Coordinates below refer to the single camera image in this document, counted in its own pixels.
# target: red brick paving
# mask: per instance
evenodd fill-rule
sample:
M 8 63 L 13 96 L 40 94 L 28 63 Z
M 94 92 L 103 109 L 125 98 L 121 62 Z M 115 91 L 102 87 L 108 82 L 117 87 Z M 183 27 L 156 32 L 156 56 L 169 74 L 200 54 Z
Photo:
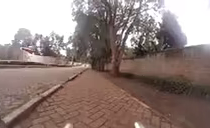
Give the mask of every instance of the red brick paving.
M 162 115 L 113 85 L 94 71 L 87 71 L 42 102 L 17 128 L 177 128 Z

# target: road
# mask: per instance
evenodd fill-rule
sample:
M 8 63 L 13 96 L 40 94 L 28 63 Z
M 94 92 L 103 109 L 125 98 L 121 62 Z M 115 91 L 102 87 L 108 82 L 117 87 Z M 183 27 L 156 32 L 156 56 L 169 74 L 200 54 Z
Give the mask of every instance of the road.
M 83 67 L 0 69 L 0 113 L 2 117 L 36 94 L 66 81 L 83 69 Z

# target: overcast sky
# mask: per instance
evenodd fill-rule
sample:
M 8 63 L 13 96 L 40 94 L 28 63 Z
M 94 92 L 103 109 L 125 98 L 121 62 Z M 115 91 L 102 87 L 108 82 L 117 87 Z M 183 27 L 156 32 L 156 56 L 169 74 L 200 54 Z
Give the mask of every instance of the overcast sky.
M 71 0 L 0 0 L 0 43 L 10 43 L 19 28 L 32 34 L 47 35 L 51 31 L 70 35 Z
M 0 0 L 0 43 L 10 43 L 19 28 L 44 35 L 55 31 L 68 36 L 74 31 L 72 0 Z M 189 45 L 210 43 L 208 0 L 166 0 L 178 17 Z

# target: stone curb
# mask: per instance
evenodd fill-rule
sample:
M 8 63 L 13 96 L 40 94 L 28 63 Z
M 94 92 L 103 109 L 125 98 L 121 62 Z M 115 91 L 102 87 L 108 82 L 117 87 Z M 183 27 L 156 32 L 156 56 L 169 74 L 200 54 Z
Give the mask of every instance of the stone curb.
M 37 95 L 35 98 L 31 99 L 30 101 L 28 101 L 27 103 L 25 103 L 21 107 L 17 108 L 13 112 L 11 112 L 7 116 L 5 116 L 3 118 L 3 121 L 5 122 L 7 127 L 13 125 L 13 123 L 16 120 L 19 120 L 21 117 L 24 117 L 26 114 L 28 114 L 28 112 L 33 110 L 40 102 L 42 102 L 44 99 L 46 99 L 48 96 L 55 93 L 59 89 L 63 88 L 65 86 L 65 84 L 67 84 L 67 82 L 74 80 L 79 75 L 81 75 L 83 72 L 85 72 L 87 69 L 88 68 L 86 68 L 86 69 L 82 70 L 81 72 L 69 77 L 69 79 L 67 81 L 65 81 L 64 83 L 56 85 L 56 86 L 48 89 L 47 91 L 43 92 L 42 94 Z

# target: wall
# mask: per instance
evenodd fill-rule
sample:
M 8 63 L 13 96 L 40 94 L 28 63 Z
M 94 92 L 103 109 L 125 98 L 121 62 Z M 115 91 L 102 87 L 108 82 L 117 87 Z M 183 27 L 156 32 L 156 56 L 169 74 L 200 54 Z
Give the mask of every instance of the wall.
M 65 58 L 46 57 L 30 54 L 20 48 L 9 48 L 0 46 L 0 60 L 20 60 L 29 62 L 39 62 L 45 64 L 67 64 Z
M 210 45 L 168 50 L 141 59 L 123 60 L 122 72 L 159 77 L 184 77 L 210 86 Z
M 44 64 L 67 64 L 69 62 L 64 57 L 55 58 L 49 56 L 39 56 L 39 55 L 30 54 L 26 51 L 22 51 L 19 60 L 29 61 L 29 62 L 39 62 Z

